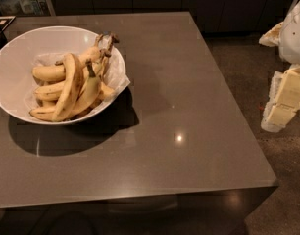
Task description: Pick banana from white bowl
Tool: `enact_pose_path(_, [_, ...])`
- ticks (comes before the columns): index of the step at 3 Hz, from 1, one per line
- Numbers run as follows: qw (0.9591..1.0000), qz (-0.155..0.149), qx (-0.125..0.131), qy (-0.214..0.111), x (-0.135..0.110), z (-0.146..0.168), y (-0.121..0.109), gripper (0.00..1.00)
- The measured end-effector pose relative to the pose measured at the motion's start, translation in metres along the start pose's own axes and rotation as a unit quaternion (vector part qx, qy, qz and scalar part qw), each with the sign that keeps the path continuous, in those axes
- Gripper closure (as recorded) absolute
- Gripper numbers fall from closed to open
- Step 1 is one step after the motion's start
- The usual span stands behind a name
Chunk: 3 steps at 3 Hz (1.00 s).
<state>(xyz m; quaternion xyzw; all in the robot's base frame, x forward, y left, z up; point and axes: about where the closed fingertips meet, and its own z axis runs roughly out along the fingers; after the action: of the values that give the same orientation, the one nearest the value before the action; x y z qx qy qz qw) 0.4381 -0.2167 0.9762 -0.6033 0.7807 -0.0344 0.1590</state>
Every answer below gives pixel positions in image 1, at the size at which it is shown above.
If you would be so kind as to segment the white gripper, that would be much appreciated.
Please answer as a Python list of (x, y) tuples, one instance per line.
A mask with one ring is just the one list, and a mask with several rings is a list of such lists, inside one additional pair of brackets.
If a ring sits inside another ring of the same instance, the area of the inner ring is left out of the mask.
[(271, 80), (261, 128), (280, 132), (300, 110), (300, 0), (285, 20), (263, 34), (259, 43), (268, 47), (278, 46), (280, 56), (291, 64), (285, 72), (276, 71)]

